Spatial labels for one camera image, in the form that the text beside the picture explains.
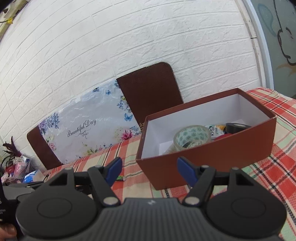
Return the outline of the person's left hand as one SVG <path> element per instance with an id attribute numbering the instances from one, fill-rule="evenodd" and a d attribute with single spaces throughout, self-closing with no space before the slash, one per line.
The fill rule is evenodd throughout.
<path id="1" fill-rule="evenodd" d="M 1 225 L 0 226 L 0 240 L 5 241 L 16 237 L 16 228 L 14 225 Z"/>

